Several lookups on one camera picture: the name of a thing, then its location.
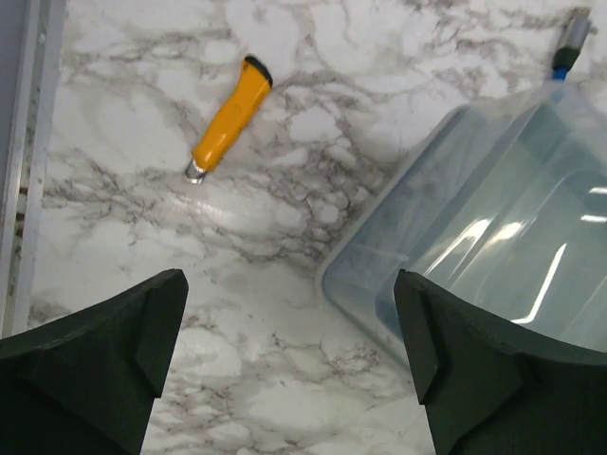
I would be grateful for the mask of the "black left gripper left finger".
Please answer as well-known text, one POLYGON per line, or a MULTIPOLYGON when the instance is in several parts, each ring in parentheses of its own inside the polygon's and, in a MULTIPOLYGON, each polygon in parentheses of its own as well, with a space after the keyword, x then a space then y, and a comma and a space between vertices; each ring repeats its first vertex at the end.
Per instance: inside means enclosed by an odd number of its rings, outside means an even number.
POLYGON ((2 453, 139 454, 188 291, 182 270, 165 270, 2 339, 2 453))

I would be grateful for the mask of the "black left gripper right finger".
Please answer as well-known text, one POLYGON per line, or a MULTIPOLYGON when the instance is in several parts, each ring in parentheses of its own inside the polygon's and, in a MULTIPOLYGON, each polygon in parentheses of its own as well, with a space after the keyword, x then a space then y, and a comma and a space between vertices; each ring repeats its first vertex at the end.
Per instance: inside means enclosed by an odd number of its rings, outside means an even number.
POLYGON ((402 270, 395 306, 438 454, 603 454, 606 355, 402 270))

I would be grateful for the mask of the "blue cable lock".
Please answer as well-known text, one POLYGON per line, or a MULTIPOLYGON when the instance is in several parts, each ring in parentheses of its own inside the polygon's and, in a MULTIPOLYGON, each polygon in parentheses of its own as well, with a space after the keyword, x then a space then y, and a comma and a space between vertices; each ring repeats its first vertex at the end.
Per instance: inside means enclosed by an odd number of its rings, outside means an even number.
POLYGON ((551 62, 551 81, 564 81, 577 61, 591 28, 590 10, 574 9, 558 40, 551 62))

